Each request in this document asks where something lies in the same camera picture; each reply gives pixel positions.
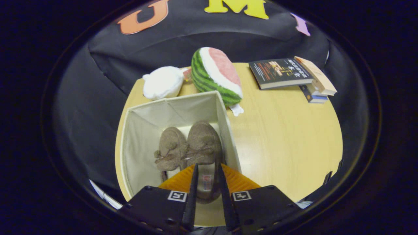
stuffed animal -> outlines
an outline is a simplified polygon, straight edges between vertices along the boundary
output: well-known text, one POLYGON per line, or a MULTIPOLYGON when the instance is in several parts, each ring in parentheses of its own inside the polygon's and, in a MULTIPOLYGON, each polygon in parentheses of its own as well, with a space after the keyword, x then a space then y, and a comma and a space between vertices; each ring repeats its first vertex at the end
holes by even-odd
POLYGON ((211 47, 198 49, 191 60, 191 75, 198 91, 217 90, 235 116, 244 112, 238 104, 243 98, 241 80, 224 52, 211 47))
POLYGON ((176 97, 183 84, 185 70, 166 66, 145 74, 144 96, 151 100, 176 97))

light wood tabletop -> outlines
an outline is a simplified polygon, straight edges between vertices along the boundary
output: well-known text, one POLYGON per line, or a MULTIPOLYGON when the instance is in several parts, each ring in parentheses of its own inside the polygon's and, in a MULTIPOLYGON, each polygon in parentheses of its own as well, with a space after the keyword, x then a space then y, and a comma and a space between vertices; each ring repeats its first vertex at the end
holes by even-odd
MULTIPOLYGON (((320 187, 325 175, 337 171, 342 135, 331 102, 309 104, 298 86, 260 90, 248 63, 234 63, 242 83, 244 113, 227 109, 242 174, 261 186, 275 185, 294 202, 320 187)), ((150 102, 144 80, 136 81, 120 118, 115 165, 120 189, 130 200, 122 179, 120 142, 126 110, 150 102)), ((185 82, 179 96, 197 93, 185 82)))

slipper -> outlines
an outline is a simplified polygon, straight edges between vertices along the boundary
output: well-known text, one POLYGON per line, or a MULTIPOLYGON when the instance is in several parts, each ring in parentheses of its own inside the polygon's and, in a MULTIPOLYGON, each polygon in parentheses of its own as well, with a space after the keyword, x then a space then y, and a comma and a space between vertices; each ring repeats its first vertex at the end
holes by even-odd
POLYGON ((155 161, 157 168, 162 171, 175 170, 180 166, 187 149, 186 138, 179 129, 175 127, 165 129, 160 137, 159 150, 154 152, 154 156, 157 158, 155 161))
POLYGON ((189 150, 180 169, 199 164, 196 201, 210 203, 220 195, 217 171, 218 165, 225 162, 221 140, 208 122, 199 121, 191 127, 187 143, 189 150))

book stack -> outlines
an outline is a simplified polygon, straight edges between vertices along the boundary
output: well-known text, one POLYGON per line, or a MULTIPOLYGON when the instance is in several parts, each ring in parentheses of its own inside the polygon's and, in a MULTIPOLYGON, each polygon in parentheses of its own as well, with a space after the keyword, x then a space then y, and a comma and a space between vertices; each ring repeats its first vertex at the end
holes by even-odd
POLYGON ((293 59, 261 60, 249 63, 261 90, 298 85, 309 103, 325 103, 337 90, 311 61, 293 59))
POLYGON ((311 83, 300 86, 309 103, 325 103, 328 100, 328 95, 335 95, 337 90, 314 63, 297 56, 295 56, 295 60, 313 76, 311 83))

yellow letter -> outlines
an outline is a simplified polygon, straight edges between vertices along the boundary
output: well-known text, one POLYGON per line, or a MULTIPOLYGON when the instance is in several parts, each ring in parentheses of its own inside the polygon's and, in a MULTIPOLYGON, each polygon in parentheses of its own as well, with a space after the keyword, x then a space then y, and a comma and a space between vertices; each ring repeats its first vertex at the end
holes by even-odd
POLYGON ((245 14, 268 19, 268 15, 265 14, 264 10, 264 0, 209 0, 209 7, 205 8, 205 11, 208 13, 225 13, 228 11, 228 8, 224 7, 223 2, 235 13, 240 13, 247 6, 247 9, 244 11, 245 14))

